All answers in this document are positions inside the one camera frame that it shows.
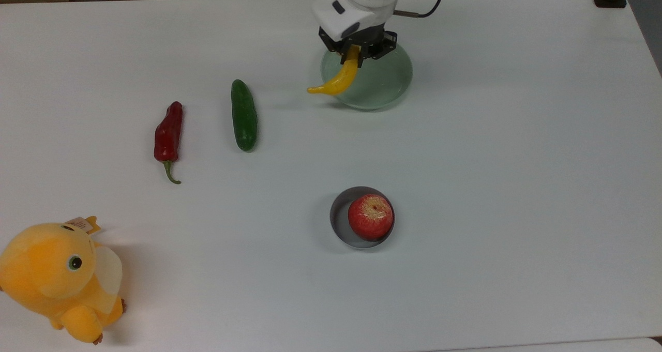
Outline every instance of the yellow pepper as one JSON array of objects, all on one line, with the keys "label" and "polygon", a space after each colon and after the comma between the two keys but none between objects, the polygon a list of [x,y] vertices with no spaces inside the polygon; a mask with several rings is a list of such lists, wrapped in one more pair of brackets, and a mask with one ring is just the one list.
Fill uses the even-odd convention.
[{"label": "yellow pepper", "polygon": [[345,63],[335,77],[329,79],[327,83],[319,87],[308,88],[310,94],[327,94],[338,95],[344,93],[356,77],[356,72],[359,70],[359,52],[361,49],[357,45],[352,45],[347,52]]}]

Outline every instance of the black cable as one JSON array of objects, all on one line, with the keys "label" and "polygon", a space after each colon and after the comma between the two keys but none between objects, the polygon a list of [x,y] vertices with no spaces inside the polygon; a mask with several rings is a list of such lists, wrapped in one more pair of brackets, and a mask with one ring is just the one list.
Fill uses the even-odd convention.
[{"label": "black cable", "polygon": [[428,13],[423,13],[423,15],[419,15],[419,18],[426,18],[429,15],[432,15],[435,11],[437,11],[437,7],[439,7],[439,3],[441,3],[442,0],[437,0],[437,3],[434,4],[434,7],[432,10],[430,10]]},{"label": "black cable", "polygon": [[429,15],[432,15],[435,11],[437,11],[437,7],[439,7],[439,3],[441,3],[441,2],[442,2],[442,0],[437,0],[437,3],[434,4],[434,7],[432,8],[432,10],[430,10],[428,13],[423,13],[423,15],[421,15],[420,13],[416,13],[416,12],[399,11],[399,10],[393,11],[393,14],[398,15],[398,16],[406,16],[408,18],[426,18]]}]

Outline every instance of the red apple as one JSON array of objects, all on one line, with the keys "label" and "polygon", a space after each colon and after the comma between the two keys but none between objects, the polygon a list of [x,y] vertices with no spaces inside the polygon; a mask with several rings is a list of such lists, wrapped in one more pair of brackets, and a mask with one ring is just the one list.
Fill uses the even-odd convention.
[{"label": "red apple", "polygon": [[384,237],[393,225],[393,209],[384,197],[366,194],[352,202],[348,219],[357,236],[376,241]]}]

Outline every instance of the stuffed toy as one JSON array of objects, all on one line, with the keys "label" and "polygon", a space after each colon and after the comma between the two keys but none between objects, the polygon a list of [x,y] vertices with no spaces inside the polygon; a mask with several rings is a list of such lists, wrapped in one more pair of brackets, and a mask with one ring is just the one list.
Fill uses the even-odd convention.
[{"label": "stuffed toy", "polygon": [[122,262],[92,241],[96,218],[27,228],[0,255],[0,290],[42,314],[55,329],[66,328],[85,343],[101,342],[104,326],[126,311],[117,295]]}]

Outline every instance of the pepper stem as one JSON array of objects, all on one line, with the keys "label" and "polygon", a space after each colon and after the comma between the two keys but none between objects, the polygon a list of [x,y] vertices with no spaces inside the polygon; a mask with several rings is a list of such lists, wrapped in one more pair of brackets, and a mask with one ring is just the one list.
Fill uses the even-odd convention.
[{"label": "pepper stem", "polygon": [[172,174],[170,173],[170,169],[172,169],[172,161],[163,161],[163,166],[165,166],[165,174],[168,176],[170,181],[174,182],[175,184],[182,184],[181,181],[172,178]]}]

